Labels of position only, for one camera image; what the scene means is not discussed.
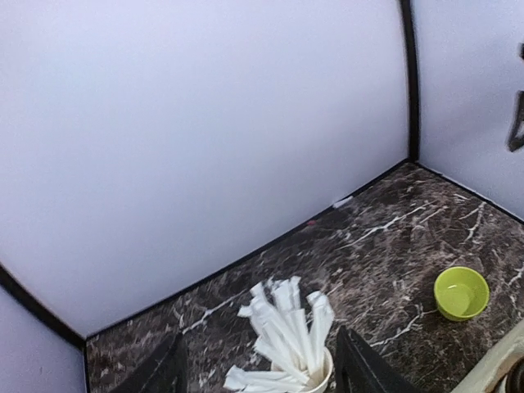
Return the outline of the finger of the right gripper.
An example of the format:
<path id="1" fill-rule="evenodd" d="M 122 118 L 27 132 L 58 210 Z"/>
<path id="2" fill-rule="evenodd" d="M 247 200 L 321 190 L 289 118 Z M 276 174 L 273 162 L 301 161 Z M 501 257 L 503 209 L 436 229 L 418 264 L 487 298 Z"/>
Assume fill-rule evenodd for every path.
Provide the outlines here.
<path id="1" fill-rule="evenodd" d="M 523 148 L 523 121 L 523 91 L 518 90 L 514 105 L 513 120 L 506 141 L 506 146 L 510 152 L 515 152 Z"/>

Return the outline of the brown paper bag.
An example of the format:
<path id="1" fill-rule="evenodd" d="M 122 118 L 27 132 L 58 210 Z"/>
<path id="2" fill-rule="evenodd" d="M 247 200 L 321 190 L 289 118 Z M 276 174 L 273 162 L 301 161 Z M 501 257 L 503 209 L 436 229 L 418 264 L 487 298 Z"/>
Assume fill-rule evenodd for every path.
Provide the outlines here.
<path id="1" fill-rule="evenodd" d="M 523 320 L 491 347 L 453 392 L 492 392 L 499 380 L 523 358 Z"/>

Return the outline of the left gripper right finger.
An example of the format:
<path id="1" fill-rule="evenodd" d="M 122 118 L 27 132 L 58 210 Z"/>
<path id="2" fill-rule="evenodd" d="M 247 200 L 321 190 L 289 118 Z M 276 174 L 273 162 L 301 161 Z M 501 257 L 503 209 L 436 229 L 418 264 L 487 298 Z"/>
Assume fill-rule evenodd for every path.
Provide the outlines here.
<path id="1" fill-rule="evenodd" d="M 335 354 L 335 392 L 418 393 L 355 330 L 340 327 Z"/>

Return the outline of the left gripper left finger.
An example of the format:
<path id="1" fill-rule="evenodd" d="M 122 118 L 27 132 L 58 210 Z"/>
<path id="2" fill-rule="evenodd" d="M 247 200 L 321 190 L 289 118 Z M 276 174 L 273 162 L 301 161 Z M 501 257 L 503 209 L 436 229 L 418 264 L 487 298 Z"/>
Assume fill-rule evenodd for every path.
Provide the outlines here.
<path id="1" fill-rule="evenodd" d="M 184 392 L 184 338 L 167 336 L 122 383 L 118 392 Z"/>

